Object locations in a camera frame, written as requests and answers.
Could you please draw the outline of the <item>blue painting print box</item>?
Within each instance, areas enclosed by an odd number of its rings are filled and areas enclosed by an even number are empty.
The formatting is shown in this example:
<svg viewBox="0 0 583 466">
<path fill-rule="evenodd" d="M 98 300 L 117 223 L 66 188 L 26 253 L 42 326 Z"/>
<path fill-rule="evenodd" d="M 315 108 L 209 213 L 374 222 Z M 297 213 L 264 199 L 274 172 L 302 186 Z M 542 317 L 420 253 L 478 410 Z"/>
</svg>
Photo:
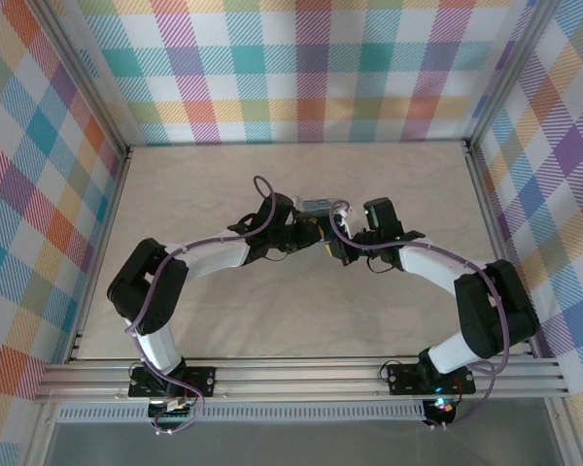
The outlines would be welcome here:
<svg viewBox="0 0 583 466">
<path fill-rule="evenodd" d="M 308 216 L 327 216 L 331 207 L 339 202 L 336 198 L 300 199 L 296 208 Z"/>
</svg>

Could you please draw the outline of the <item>aluminium side rail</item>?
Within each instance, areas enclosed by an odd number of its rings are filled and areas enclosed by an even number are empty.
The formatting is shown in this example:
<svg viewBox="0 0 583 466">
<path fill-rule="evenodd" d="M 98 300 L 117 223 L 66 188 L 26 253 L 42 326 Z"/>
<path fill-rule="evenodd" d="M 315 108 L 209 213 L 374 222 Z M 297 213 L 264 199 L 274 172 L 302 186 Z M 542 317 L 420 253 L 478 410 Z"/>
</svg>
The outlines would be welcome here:
<svg viewBox="0 0 583 466">
<path fill-rule="evenodd" d="M 124 185 L 131 163 L 133 150 L 134 147 L 129 146 L 126 149 L 126 152 L 123 154 L 122 160 L 120 162 L 120 169 L 118 172 L 116 188 L 111 198 L 107 215 L 103 223 L 103 229 L 101 230 L 98 248 L 96 249 L 95 255 L 93 256 L 93 261 L 91 262 L 90 271 L 86 281 L 85 293 L 81 305 L 77 312 L 75 313 L 73 325 L 67 339 L 65 351 L 63 352 L 62 357 L 60 359 L 61 364 L 68 364 L 73 359 L 74 354 L 77 352 L 77 349 L 79 348 L 78 341 L 82 338 L 84 329 L 86 327 L 87 317 L 91 309 L 92 300 L 99 280 L 99 275 L 103 265 L 104 256 L 108 247 L 108 243 L 112 234 L 113 225 L 120 205 L 120 199 L 124 190 Z"/>
<path fill-rule="evenodd" d="M 493 203 L 490 196 L 490 190 L 484 182 L 482 169 L 480 165 L 480 151 L 474 148 L 468 139 L 463 139 L 463 153 L 467 169 L 471 176 L 475 194 L 482 211 L 485 226 L 489 235 L 490 243 L 495 255 L 495 261 L 508 259 L 507 247 L 501 234 L 497 216 L 493 210 Z M 517 345 L 524 353 L 532 357 L 539 357 L 539 347 L 536 340 L 536 333 L 539 330 L 539 320 L 535 311 L 532 309 L 528 313 L 516 312 L 512 307 L 515 301 L 512 298 L 503 298 L 502 306 L 505 311 L 505 317 L 508 323 L 508 333 L 512 337 L 516 330 L 516 324 L 525 325 L 526 329 L 531 328 L 533 332 L 521 343 Z"/>
</svg>

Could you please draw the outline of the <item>wide aluminium base rail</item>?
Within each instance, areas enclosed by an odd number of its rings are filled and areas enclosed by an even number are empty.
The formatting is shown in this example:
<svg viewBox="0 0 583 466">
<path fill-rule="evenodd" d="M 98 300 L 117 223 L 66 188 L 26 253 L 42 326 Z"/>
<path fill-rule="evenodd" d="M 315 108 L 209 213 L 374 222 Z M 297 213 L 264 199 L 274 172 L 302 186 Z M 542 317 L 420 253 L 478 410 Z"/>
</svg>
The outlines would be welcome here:
<svg viewBox="0 0 583 466">
<path fill-rule="evenodd" d="M 196 358 L 188 365 L 211 368 L 214 390 L 209 402 L 383 401 L 398 383 L 391 367 L 407 364 L 403 357 Z M 131 359 L 80 359 L 49 366 L 35 400 L 49 402 L 125 403 L 132 383 Z M 472 374 L 458 378 L 431 397 L 464 400 L 548 398 L 568 394 L 566 380 L 553 358 L 512 357 L 496 376 Z"/>
</svg>

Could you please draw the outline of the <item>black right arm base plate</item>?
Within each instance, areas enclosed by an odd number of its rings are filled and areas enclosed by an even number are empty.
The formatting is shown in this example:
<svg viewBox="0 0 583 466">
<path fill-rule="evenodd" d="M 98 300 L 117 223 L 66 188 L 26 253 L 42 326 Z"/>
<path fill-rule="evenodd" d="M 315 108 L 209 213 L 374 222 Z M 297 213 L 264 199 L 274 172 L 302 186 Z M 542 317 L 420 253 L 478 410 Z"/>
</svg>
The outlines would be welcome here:
<svg viewBox="0 0 583 466">
<path fill-rule="evenodd" d="M 423 374 L 417 364 L 389 364 L 386 382 L 391 395 L 468 395 L 476 392 L 472 373 L 465 367 L 449 374 Z"/>
</svg>

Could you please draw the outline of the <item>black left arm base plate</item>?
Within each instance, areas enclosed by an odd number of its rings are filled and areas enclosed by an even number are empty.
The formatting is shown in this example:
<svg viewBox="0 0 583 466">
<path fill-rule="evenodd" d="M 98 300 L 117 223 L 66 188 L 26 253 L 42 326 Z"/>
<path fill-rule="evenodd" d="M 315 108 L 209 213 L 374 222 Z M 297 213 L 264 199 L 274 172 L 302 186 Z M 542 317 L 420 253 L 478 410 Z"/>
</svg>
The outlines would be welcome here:
<svg viewBox="0 0 583 466">
<path fill-rule="evenodd" d="M 197 388 L 205 397 L 211 397 L 214 394 L 215 367 L 180 365 L 170 372 L 167 377 Z M 131 369 L 129 378 L 129 397 L 173 398 L 185 395 L 192 396 L 192 393 L 182 385 L 169 382 L 162 376 L 155 374 L 149 367 L 139 366 Z"/>
</svg>

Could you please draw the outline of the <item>aluminium frame post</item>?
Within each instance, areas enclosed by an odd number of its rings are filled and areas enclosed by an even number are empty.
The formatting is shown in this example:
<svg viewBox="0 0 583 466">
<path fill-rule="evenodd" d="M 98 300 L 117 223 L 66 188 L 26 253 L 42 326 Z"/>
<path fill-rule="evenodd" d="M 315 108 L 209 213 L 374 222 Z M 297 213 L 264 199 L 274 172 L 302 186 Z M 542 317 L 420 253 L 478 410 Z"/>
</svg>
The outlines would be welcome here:
<svg viewBox="0 0 583 466">
<path fill-rule="evenodd" d="M 55 41 L 55 46 L 59 54 L 66 63 L 66 68 L 75 78 L 76 85 L 83 93 L 85 100 L 90 105 L 93 113 L 98 117 L 100 125 L 110 137 L 113 145 L 122 154 L 127 154 L 129 145 L 126 143 L 118 125 L 115 123 L 111 113 L 102 99 L 100 92 L 95 86 L 90 72 L 81 59 L 80 53 L 73 45 L 64 25 L 58 14 L 50 4 L 50 0 L 30 0 L 38 8 L 39 15 L 47 23 L 45 26 L 51 38 Z"/>
<path fill-rule="evenodd" d="M 560 3 L 561 0 L 514 0 L 489 57 L 488 80 L 476 96 L 463 133 L 463 145 L 468 150 L 478 147 L 489 131 Z"/>
</svg>

